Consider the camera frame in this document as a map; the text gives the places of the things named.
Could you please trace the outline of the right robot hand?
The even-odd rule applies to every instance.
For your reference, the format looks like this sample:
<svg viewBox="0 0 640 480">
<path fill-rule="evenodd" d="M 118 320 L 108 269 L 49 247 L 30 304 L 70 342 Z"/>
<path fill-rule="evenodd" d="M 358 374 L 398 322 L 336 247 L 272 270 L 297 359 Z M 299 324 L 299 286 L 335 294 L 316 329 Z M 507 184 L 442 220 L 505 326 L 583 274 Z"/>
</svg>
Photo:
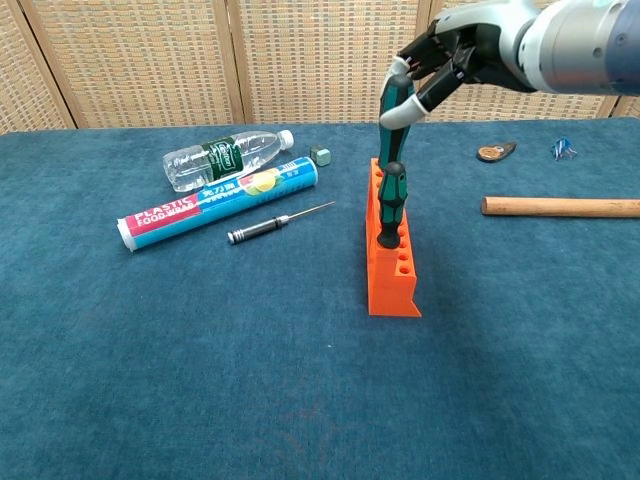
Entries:
<svg viewBox="0 0 640 480">
<path fill-rule="evenodd" d="M 381 113 L 381 126 L 397 130 L 418 122 L 463 84 L 533 93 L 518 51 L 539 13 L 531 1 L 481 1 L 441 11 L 426 31 L 396 53 L 383 84 L 395 75 L 429 80 Z"/>
</svg>

